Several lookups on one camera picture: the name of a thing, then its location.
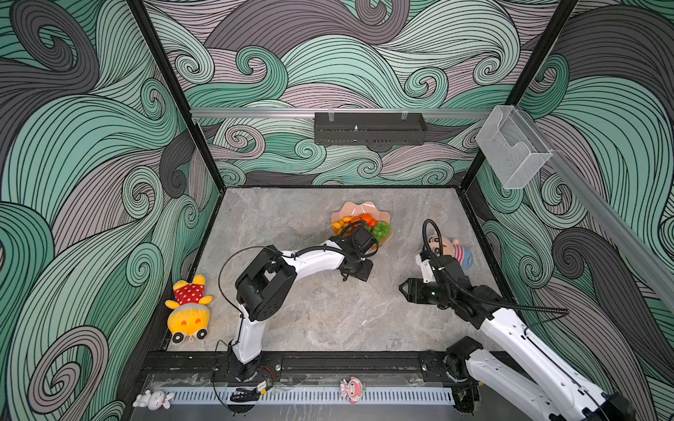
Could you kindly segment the green grape bunch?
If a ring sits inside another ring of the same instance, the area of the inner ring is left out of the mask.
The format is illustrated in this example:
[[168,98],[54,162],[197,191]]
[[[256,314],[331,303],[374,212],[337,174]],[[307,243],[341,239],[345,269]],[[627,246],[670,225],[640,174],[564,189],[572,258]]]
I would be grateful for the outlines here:
[[379,243],[382,243],[391,236],[391,226],[385,221],[377,221],[377,224],[372,226],[371,233]]

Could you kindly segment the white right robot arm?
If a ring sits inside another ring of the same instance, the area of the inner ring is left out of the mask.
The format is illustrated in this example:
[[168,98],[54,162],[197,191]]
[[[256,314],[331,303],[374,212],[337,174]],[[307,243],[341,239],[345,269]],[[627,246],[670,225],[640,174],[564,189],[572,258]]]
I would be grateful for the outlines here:
[[483,345],[464,337],[443,361],[455,382],[481,382],[533,420],[634,420],[636,410],[619,393],[609,394],[540,340],[508,303],[487,285],[472,285],[457,259],[421,251],[421,277],[398,287],[416,305],[452,310],[498,344],[517,364],[510,368]]

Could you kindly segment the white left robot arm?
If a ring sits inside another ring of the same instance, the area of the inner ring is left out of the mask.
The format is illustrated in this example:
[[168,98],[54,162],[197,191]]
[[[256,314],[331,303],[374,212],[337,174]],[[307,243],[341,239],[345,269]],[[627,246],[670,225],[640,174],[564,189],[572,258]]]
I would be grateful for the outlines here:
[[240,324],[229,346],[230,369],[239,380],[254,376],[260,364],[266,324],[282,307],[295,282],[322,272],[337,270],[344,281],[367,281],[373,268],[371,257],[379,240],[363,221],[353,223],[317,246],[281,251],[260,247],[236,279]]

